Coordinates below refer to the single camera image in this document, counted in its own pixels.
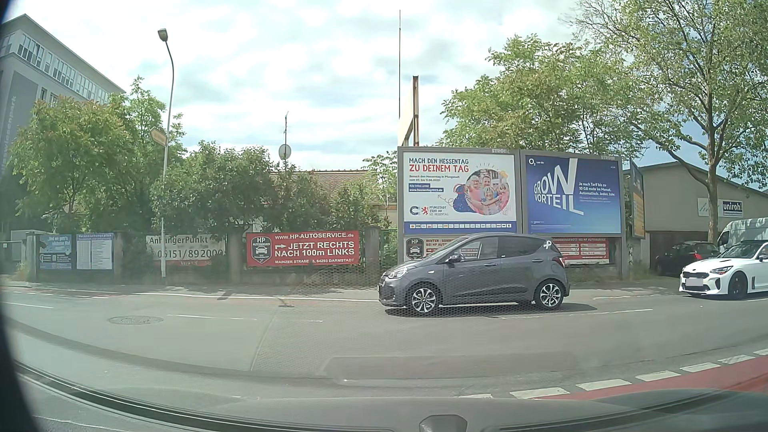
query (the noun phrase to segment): car headlight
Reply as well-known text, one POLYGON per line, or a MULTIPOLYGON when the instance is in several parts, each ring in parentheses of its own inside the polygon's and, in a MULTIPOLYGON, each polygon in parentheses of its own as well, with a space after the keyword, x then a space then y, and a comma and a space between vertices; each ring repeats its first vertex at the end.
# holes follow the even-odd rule
POLYGON ((732 266, 732 265, 729 265, 729 266, 727 266, 727 267, 715 268, 715 269, 713 269, 713 270, 710 270, 710 273, 715 273, 715 274, 725 274, 725 273, 728 273, 728 271, 729 271, 730 269, 732 269, 732 268, 733 268, 733 266, 732 266))
POLYGON ((400 279, 401 277, 405 276, 406 273, 408 273, 408 270, 411 270, 413 267, 403 267, 399 268, 392 272, 391 275, 387 276, 390 279, 400 279))

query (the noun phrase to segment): red banner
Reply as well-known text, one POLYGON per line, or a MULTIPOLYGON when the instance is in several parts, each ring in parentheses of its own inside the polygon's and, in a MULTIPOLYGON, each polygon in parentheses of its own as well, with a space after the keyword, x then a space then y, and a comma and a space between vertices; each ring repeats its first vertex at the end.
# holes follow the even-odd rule
POLYGON ((248 267, 360 263, 358 231, 246 234, 248 267))
POLYGON ((568 264, 608 264, 608 239, 605 237, 559 237, 554 245, 568 264))

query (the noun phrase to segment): road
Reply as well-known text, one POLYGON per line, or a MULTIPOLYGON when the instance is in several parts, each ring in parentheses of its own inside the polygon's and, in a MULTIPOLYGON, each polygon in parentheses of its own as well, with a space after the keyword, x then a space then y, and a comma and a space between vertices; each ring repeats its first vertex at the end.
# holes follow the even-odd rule
POLYGON ((528 398, 768 354, 768 297, 700 299, 680 295, 672 279, 645 285, 584 285, 551 313, 506 304, 435 317, 386 309, 368 289, 9 286, 4 311, 24 363, 134 396, 164 386, 254 397, 528 398))

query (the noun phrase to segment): gray hatchback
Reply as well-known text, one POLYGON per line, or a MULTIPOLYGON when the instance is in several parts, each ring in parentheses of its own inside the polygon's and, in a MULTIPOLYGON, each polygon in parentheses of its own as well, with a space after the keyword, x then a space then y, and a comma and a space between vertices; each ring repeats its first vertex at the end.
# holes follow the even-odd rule
POLYGON ((486 232, 384 272, 379 301, 431 314, 441 305, 526 303, 558 309, 570 294, 563 255, 551 238, 486 232))

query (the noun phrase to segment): cloud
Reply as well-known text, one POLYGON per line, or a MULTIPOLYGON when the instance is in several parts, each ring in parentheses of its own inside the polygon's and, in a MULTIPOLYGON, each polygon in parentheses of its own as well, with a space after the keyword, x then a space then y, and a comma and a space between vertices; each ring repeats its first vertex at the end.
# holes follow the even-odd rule
POLYGON ((157 30, 167 28, 174 56, 174 112, 184 113, 194 148, 200 139, 275 154, 289 111, 291 161, 303 168, 355 169, 396 146, 398 79, 405 92, 419 75, 421 142, 445 129, 451 90, 495 73, 485 60, 514 34, 562 41, 558 16, 568 0, 137 0, 77 8, 18 0, 26 13, 122 88, 136 75, 163 101, 170 61, 157 30), (398 9, 402 67, 398 77, 398 9))

